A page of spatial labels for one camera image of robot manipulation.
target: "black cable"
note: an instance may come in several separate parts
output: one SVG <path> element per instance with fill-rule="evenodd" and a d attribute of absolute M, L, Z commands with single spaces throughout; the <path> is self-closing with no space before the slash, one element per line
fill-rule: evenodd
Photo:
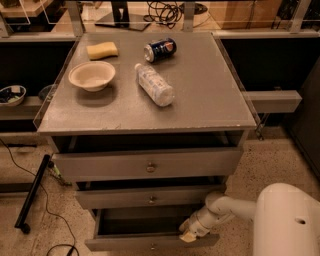
<path fill-rule="evenodd" d="M 148 15 L 143 19 L 147 22 L 156 22 L 172 29 L 182 17 L 182 11 L 177 2 L 168 4 L 161 1 L 148 1 Z"/>
<path fill-rule="evenodd" d="M 4 143 L 4 141 L 3 141 L 1 138 L 0 138 L 0 142 L 3 144 L 4 147 L 7 148 L 8 152 L 9 152 L 9 154 L 10 154 L 10 157 L 11 157 L 12 162 L 13 162 L 18 168 L 20 168 L 21 170 L 23 170 L 23 171 L 25 171 L 25 172 L 33 175 L 33 176 L 36 176 L 34 173 L 32 173 L 32 172 L 28 171 L 27 169 L 23 168 L 22 166 L 18 165 L 18 164 L 16 163 L 16 161 L 14 160 L 13 155 L 12 155 L 12 152 L 11 152 L 10 148 L 8 147 L 8 145 L 7 145 L 6 143 Z M 77 252 L 77 255 L 79 256 L 79 255 L 80 255 L 80 254 L 79 254 L 79 251 L 78 251 L 78 249 L 75 247 L 76 238 L 75 238 L 75 236 L 74 236 L 74 234 L 73 234 L 73 232 L 72 232 L 72 230 L 71 230 L 71 228 L 70 228 L 69 223 L 68 223 L 67 220 L 66 220 L 64 217 L 62 217 L 61 215 L 56 214 L 56 213 L 52 213 L 52 212 L 49 211 L 49 209 L 48 209 L 48 202 L 49 202 L 48 192 L 45 190 L 45 188 L 42 186 L 41 183 L 40 183 L 40 186 L 41 186 L 41 188 L 43 189 L 43 191 L 44 191 L 45 194 L 46 194 L 46 199 L 47 199 L 47 200 L 46 200 L 46 212 L 47 212 L 48 214 L 50 214 L 50 215 L 53 215 L 53 216 L 55 216 L 55 217 L 58 217 L 58 218 L 61 218 L 62 220 L 64 220 L 64 222 L 66 223 L 66 225 L 67 225 L 67 227 L 68 227 L 68 229 L 69 229 L 69 231 L 70 231 L 70 234 L 71 234 L 71 236 L 72 236 L 72 238 L 73 238 L 73 244 L 57 244 L 57 245 L 51 247 L 51 248 L 49 249 L 49 251 L 47 252 L 47 256 L 49 255 L 49 253 L 50 253 L 54 248 L 60 247 L 60 246 L 71 247 L 70 250 L 68 251 L 67 256 L 72 255 L 72 252 L 73 252 L 74 250 Z"/>

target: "yellow sponge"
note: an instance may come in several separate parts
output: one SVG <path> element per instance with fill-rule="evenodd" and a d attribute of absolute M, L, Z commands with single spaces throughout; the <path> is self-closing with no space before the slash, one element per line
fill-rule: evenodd
<path fill-rule="evenodd" d="M 118 49 L 114 42 L 88 45 L 87 52 L 90 60 L 97 60 L 108 56 L 118 56 Z"/>

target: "plastic bottle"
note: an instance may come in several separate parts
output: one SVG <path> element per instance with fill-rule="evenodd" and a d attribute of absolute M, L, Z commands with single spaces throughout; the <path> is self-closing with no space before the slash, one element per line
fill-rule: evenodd
<path fill-rule="evenodd" d="M 138 63 L 135 65 L 135 70 L 138 83 L 158 106 L 165 107 L 172 103 L 174 99 L 173 88 L 154 68 Z"/>

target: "paper bowl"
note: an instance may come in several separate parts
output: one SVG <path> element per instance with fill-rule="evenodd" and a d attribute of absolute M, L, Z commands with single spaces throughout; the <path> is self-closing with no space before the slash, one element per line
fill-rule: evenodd
<path fill-rule="evenodd" d="M 0 106 L 18 106 L 24 100 L 26 88 L 21 85 L 11 85 L 0 89 Z"/>
<path fill-rule="evenodd" d="M 74 86 L 89 92 L 104 89 L 116 74 L 108 62 L 89 61 L 74 67 L 69 73 L 69 81 Z"/>

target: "black stand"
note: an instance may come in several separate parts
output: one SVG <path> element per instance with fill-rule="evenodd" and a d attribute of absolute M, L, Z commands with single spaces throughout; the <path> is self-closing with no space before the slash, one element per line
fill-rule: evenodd
<path fill-rule="evenodd" d="M 27 218 L 29 209 L 30 209 L 31 204 L 33 202 L 33 199 L 37 193 L 37 189 L 40 185 L 43 173 L 46 170 L 49 161 L 50 161 L 50 155 L 44 155 L 42 162 L 41 162 L 41 165 L 39 167 L 39 170 L 38 170 L 36 177 L 32 183 L 31 189 L 30 189 L 28 196 L 27 196 L 27 198 L 23 204 L 23 207 L 20 211 L 16 225 L 14 226 L 15 228 L 20 228 L 24 234 L 30 233 L 30 226 L 27 223 L 25 223 L 25 220 Z"/>
<path fill-rule="evenodd" d="M 130 14 L 128 10 L 128 3 L 126 1 L 111 1 L 111 5 L 112 13 L 109 13 L 100 20 L 96 21 L 96 26 L 143 31 L 151 24 L 151 22 L 143 19 L 143 15 Z"/>

